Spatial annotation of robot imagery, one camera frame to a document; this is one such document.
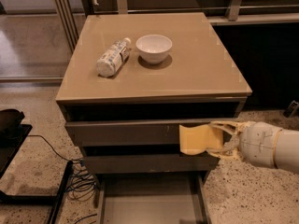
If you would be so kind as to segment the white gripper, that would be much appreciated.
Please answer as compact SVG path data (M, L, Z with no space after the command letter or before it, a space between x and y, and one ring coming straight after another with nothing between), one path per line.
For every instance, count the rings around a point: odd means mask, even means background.
M209 125L230 135L239 135L239 145L224 143L217 147L209 147L206 152L210 156L227 161L241 161L240 149L245 162L256 167L276 167L275 148L281 128L254 121L215 120Z

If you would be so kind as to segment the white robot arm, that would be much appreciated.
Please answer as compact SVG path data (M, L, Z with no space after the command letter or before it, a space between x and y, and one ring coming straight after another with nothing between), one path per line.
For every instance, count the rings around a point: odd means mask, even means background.
M265 122L211 121L209 125L238 139L238 144L206 152L223 160L299 174L299 132Z

